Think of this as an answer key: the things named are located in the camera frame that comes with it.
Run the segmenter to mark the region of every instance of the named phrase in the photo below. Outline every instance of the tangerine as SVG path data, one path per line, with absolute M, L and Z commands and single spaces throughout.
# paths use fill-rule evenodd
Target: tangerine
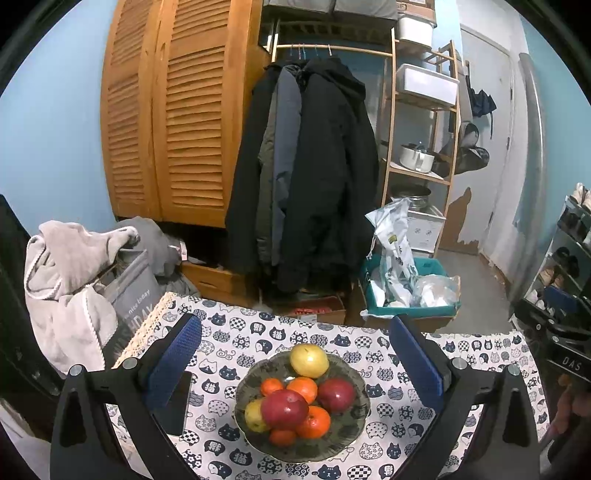
M 322 407 L 310 405 L 308 416 L 295 428 L 298 437 L 305 439 L 318 439 L 330 428 L 330 415 Z
M 269 441 L 278 447 L 289 447 L 293 445 L 297 435 L 292 430 L 271 430 Z
M 310 405 L 318 394 L 318 385 L 308 377 L 297 377 L 287 384 L 288 390 L 298 392 Z
M 277 390 L 283 390 L 283 383 L 277 378 L 267 378 L 261 384 L 261 393 L 264 397 L 271 395 Z

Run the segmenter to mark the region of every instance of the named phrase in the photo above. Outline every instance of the shoe rack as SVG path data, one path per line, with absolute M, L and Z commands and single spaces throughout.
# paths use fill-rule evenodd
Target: shoe rack
M 545 290 L 553 286 L 560 293 L 582 299 L 591 310 L 590 229 L 591 210 L 586 203 L 572 195 L 566 197 L 550 246 L 525 296 L 527 300 L 553 316 L 560 314 L 547 300 Z

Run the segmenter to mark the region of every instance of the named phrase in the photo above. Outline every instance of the laundry basket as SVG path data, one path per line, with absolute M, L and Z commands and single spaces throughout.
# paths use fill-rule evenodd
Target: laundry basket
M 117 330 L 103 348 L 105 367 L 110 368 L 160 301 L 162 289 L 150 270 L 148 251 L 125 248 L 93 288 L 117 314 Z
M 425 317 L 455 317 L 457 315 L 460 306 L 462 306 L 459 300 L 454 305 L 445 305 L 443 307 L 378 307 L 375 301 L 374 292 L 369 285 L 369 278 L 371 272 L 379 266 L 380 258 L 379 255 L 373 255 L 371 259 L 365 261 L 362 269 L 361 287 L 365 294 L 369 315 L 381 317 L 405 314 L 412 319 Z M 417 267 L 417 272 L 421 276 L 448 276 L 443 266 L 435 258 L 414 257 L 414 265 Z

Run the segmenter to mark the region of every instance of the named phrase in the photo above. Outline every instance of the louvered door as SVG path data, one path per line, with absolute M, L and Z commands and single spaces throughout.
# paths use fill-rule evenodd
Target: louvered door
M 113 212 L 124 217 L 161 217 L 151 96 L 162 1 L 120 0 L 105 51 L 100 99 L 103 162 Z
M 224 226 L 245 103 L 268 62 L 261 2 L 164 0 L 152 115 L 165 220 Z

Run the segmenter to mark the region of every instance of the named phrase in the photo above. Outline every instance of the stainless steel pot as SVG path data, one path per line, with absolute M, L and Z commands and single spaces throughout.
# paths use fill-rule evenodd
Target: stainless steel pot
M 429 173 L 435 160 L 435 152 L 428 151 L 422 145 L 403 145 L 400 152 L 400 164 L 409 170 Z
M 390 189 L 392 198 L 407 198 L 410 200 L 409 210 L 421 212 L 429 206 L 431 190 L 421 185 L 392 185 Z

